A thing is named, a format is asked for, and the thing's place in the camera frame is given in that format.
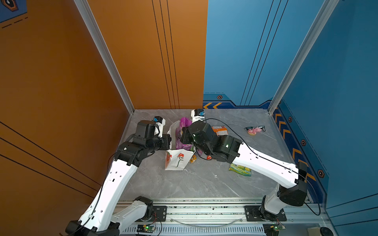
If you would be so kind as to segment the magenta purple snack bag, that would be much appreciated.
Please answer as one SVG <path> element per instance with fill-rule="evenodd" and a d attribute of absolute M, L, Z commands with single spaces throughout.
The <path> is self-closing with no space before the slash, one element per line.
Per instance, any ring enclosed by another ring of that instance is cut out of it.
<path fill-rule="evenodd" d="M 175 146 L 176 146 L 176 149 L 184 149 L 184 150 L 188 150 L 188 151 L 192 150 L 191 144 L 183 144 L 181 142 L 184 127 L 189 127 L 191 124 L 192 124 L 192 121 L 190 119 L 186 118 L 186 117 L 183 117 L 183 118 L 180 119 L 179 127 L 175 131 L 175 135 L 176 135 Z"/>

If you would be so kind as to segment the white paper bag with flowers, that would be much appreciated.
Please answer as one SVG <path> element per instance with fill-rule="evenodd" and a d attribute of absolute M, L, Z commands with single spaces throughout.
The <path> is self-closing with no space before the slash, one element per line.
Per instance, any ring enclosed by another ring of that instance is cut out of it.
<path fill-rule="evenodd" d="M 190 145 L 190 150 L 184 148 L 176 148 L 177 138 L 176 129 L 179 128 L 180 121 L 176 121 L 170 126 L 168 134 L 172 138 L 170 149 L 165 154 L 165 170 L 166 171 L 182 171 L 185 169 L 191 158 L 195 154 L 195 148 Z"/>

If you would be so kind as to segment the green yellow candy bag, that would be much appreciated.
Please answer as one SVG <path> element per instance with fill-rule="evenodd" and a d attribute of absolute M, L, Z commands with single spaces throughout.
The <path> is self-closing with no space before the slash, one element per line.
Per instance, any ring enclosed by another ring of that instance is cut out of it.
<path fill-rule="evenodd" d="M 232 163 L 230 164 L 229 170 L 242 176 L 247 176 L 247 177 L 251 176 L 251 169 L 241 166 L 241 165 L 235 165 Z"/>

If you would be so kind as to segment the orange snack packet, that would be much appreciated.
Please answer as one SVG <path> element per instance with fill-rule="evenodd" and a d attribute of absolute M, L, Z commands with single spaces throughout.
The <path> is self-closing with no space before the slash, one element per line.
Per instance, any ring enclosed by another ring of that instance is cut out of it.
<path fill-rule="evenodd" d="M 225 126 L 212 126 L 212 130 L 218 135 L 228 135 L 228 129 Z"/>

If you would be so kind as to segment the small orange yellow candy packet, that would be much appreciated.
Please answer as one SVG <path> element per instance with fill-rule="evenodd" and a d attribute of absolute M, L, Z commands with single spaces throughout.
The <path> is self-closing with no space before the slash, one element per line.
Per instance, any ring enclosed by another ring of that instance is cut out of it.
<path fill-rule="evenodd" d="M 190 163 L 193 164 L 194 162 L 196 162 L 196 160 L 197 160 L 197 156 L 194 154 L 192 158 L 190 159 Z"/>

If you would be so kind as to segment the left green circuit board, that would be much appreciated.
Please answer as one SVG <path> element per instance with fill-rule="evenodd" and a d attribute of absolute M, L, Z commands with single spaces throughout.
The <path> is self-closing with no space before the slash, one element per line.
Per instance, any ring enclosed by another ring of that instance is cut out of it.
<path fill-rule="evenodd" d="M 136 233 L 138 235 L 153 234 L 156 231 L 155 225 L 137 225 Z"/>

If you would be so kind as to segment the green circuit board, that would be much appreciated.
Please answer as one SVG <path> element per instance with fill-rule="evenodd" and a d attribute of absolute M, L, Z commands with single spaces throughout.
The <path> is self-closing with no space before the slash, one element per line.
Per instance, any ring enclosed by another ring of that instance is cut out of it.
<path fill-rule="evenodd" d="M 285 230 L 285 229 L 286 229 L 285 225 L 282 225 L 282 224 L 280 224 L 280 225 L 272 225 L 270 227 L 270 230 L 274 231 L 274 232 L 279 232 L 279 231 L 282 231 L 282 230 Z"/>
<path fill-rule="evenodd" d="M 153 234 L 156 231 L 155 225 L 137 225 L 136 233 L 138 235 Z"/>

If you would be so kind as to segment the right green circuit board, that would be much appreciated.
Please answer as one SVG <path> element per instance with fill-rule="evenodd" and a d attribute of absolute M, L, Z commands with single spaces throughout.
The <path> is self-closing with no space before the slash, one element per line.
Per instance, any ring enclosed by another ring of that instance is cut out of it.
<path fill-rule="evenodd" d="M 279 231 L 282 231 L 282 230 L 285 230 L 285 229 L 286 229 L 285 225 L 282 225 L 282 224 L 280 224 L 280 225 L 272 225 L 270 227 L 270 230 L 274 231 L 274 232 L 279 232 Z"/>

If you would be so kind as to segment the black round object bottom right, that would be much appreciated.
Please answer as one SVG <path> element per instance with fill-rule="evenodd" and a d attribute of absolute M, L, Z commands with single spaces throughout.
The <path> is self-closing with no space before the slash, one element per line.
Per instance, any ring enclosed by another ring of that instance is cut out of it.
<path fill-rule="evenodd" d="M 320 235 L 321 236 L 334 236 L 334 233 L 331 229 L 327 227 L 320 227 Z"/>

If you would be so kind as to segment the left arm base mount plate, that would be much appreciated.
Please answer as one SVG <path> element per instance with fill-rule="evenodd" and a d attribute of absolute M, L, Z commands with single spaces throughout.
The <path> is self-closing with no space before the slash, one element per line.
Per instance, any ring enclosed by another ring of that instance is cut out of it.
<path fill-rule="evenodd" d="M 167 206 L 153 206 L 151 212 L 147 212 L 147 215 L 142 219 L 139 219 L 138 222 L 153 222 L 156 220 L 156 217 L 161 222 L 165 222 L 167 217 Z"/>

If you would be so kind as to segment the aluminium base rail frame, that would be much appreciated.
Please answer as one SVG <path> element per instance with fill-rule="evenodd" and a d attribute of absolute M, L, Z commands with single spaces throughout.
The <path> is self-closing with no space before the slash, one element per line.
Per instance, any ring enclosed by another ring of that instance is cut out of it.
<path fill-rule="evenodd" d="M 161 199 L 152 201 L 138 197 L 134 201 L 119 201 L 114 204 L 101 204 L 94 200 L 80 217 L 82 226 L 99 231 L 106 230 L 110 223 L 120 223 L 125 229 L 151 212 L 153 206 L 167 206 L 165 223 L 222 224 L 229 221 L 248 222 L 244 206 L 261 206 L 261 199 Z"/>

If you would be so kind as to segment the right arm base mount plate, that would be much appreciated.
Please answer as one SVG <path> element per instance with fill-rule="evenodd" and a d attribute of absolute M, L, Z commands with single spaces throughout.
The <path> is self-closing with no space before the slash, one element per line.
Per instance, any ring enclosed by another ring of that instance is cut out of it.
<path fill-rule="evenodd" d="M 286 222 L 287 217 L 283 209 L 278 214 L 267 211 L 261 212 L 260 206 L 244 206 L 245 216 L 248 222 Z"/>

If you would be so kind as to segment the left aluminium corner post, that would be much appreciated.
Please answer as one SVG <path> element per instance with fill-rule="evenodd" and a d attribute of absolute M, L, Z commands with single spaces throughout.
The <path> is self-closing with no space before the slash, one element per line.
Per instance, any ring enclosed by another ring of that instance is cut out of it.
<path fill-rule="evenodd" d="M 94 17 L 94 14 L 90 8 L 88 1 L 74 0 L 74 3 L 92 37 L 93 42 L 120 94 L 120 97 L 127 108 L 129 114 L 133 115 L 135 108 L 132 104 L 131 98 L 127 92 L 125 84 L 119 74 L 117 66 L 112 58 L 109 48 L 105 42 L 105 39 L 101 33 L 98 23 Z"/>

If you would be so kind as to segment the aluminium corner post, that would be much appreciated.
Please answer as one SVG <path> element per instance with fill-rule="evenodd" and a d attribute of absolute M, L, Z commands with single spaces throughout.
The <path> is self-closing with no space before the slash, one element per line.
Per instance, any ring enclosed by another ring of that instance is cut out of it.
<path fill-rule="evenodd" d="M 112 58 L 109 48 L 105 42 L 105 39 L 101 33 L 98 23 L 94 17 L 94 14 L 90 8 L 88 1 L 74 0 L 74 3 L 92 37 L 93 42 L 120 94 L 120 97 L 127 108 L 129 114 L 133 115 L 135 108 L 132 104 L 131 98 L 127 92 L 125 84 L 119 74 L 117 66 Z"/>
<path fill-rule="evenodd" d="M 288 68 L 282 82 L 280 83 L 269 107 L 268 114 L 273 115 L 274 111 L 278 107 L 280 101 L 285 95 L 287 89 L 301 68 L 303 62 L 307 58 L 309 52 L 313 48 L 315 42 L 317 41 L 319 35 L 324 29 L 326 23 L 328 22 L 330 16 L 332 15 L 334 9 L 336 8 L 339 0 L 326 0 L 323 2 L 319 12 L 317 13 L 311 27 L 309 28 L 297 54 L 295 55 L 290 67 Z"/>

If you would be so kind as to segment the right aluminium corner post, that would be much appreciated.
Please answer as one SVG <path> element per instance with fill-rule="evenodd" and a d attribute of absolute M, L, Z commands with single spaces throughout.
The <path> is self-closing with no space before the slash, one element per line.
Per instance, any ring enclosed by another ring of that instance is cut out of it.
<path fill-rule="evenodd" d="M 269 107 L 268 114 L 273 115 L 274 111 L 278 107 L 280 101 L 285 95 L 287 89 L 301 68 L 303 62 L 307 58 L 309 52 L 313 48 L 315 42 L 317 41 L 319 35 L 324 29 L 326 23 L 328 22 L 330 16 L 332 15 L 334 9 L 336 8 L 339 0 L 326 0 L 323 2 L 319 12 L 317 13 L 311 27 L 309 28 L 297 54 L 295 55 L 290 67 L 288 68 L 282 82 L 280 83 Z"/>

